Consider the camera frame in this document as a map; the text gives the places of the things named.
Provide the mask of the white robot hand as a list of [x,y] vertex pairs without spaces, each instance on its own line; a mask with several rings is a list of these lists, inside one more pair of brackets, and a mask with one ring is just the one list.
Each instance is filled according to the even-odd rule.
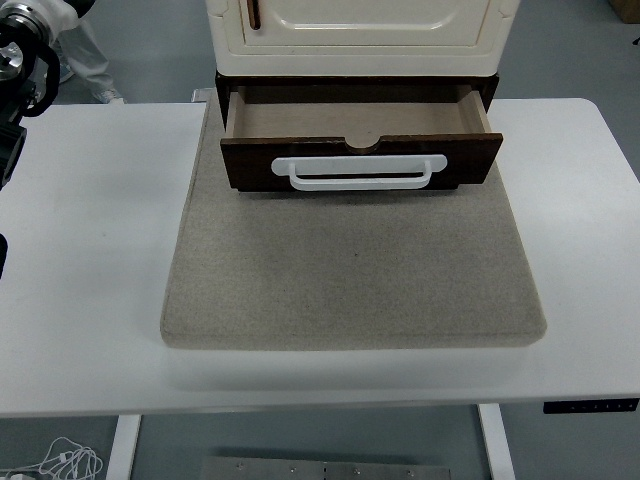
[[95,0],[38,0],[34,9],[42,14],[52,31],[72,30],[92,9]]

